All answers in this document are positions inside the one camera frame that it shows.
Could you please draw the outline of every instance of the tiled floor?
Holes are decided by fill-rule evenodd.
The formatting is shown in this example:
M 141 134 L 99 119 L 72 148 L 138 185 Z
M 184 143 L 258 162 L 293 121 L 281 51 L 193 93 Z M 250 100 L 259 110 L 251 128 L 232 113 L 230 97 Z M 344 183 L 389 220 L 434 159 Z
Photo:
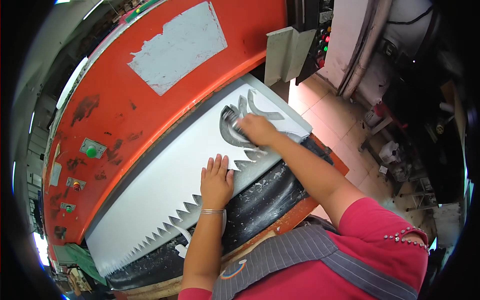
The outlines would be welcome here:
M 299 86 L 295 86 L 294 81 L 290 83 L 288 104 L 312 125 L 313 133 L 322 143 L 330 147 L 347 165 L 350 171 L 345 177 L 351 183 L 383 207 L 429 233 L 430 225 L 423 224 L 425 212 L 407 212 L 408 207 L 414 206 L 412 197 L 392 198 L 393 187 L 378 175 L 379 165 L 368 151 L 358 151 L 369 130 L 362 121 L 365 108 L 361 104 L 352 104 L 336 97 L 320 78 L 314 76 Z M 373 137 L 374 148 L 385 143 L 387 140 L 381 134 Z M 410 184 L 406 183 L 400 193 L 411 189 Z M 313 214 L 328 219 L 321 206 Z

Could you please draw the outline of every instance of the sticker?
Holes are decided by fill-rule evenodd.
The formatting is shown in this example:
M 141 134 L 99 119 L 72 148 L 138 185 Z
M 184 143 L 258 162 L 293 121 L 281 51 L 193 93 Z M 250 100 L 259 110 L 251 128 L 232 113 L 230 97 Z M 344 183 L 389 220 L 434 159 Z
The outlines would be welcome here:
M 378 170 L 380 173 L 387 174 L 388 169 L 385 166 L 380 166 L 380 169 Z
M 220 274 L 220 279 L 225 280 L 225 279 L 233 278 L 236 274 L 240 273 L 243 270 L 246 263 L 247 263 L 246 259 L 242 259 L 241 261 L 239 261 L 240 266 L 230 275 L 225 275 L 225 270 L 224 270 L 222 274 Z
M 50 185 L 57 186 L 59 184 L 59 177 L 61 172 L 61 164 L 53 163 L 52 172 L 50 173 Z
M 127 63 L 158 95 L 227 48 L 211 2 L 204 1 L 163 25 L 163 32 L 144 41 Z

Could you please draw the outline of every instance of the rainbow logo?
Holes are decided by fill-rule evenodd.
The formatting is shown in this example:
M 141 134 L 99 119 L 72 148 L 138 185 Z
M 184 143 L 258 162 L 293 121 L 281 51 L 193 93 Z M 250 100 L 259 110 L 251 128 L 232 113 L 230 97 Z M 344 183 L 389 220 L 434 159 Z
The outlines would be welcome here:
M 240 266 L 230 275 L 225 275 L 225 270 L 223 270 L 222 274 L 220 274 L 220 279 L 230 279 L 230 278 L 232 278 L 236 274 L 240 273 L 241 270 L 243 270 L 246 263 L 247 263 L 246 259 L 242 259 L 241 261 L 239 261 Z

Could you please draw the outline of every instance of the woman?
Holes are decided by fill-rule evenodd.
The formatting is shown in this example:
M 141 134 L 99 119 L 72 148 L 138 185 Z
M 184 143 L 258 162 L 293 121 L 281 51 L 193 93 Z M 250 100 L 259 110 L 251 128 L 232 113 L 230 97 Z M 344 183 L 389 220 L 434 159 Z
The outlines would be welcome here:
M 233 171 L 219 154 L 202 169 L 203 209 L 183 267 L 179 299 L 416 299 L 426 272 L 427 236 L 366 197 L 334 167 L 279 133 L 264 117 L 239 125 L 256 145 L 282 156 L 340 235 L 320 225 L 263 241 L 220 270 L 222 214 Z

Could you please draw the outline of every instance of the green button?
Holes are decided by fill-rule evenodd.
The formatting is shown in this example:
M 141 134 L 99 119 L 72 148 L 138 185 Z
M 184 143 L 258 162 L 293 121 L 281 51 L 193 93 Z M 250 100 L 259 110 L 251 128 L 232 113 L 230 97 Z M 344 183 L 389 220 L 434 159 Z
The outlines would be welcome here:
M 96 148 L 95 148 L 95 146 L 93 146 L 93 145 L 89 146 L 86 153 L 87 153 L 87 156 L 88 156 L 89 158 L 95 158 L 95 157 L 96 157 Z

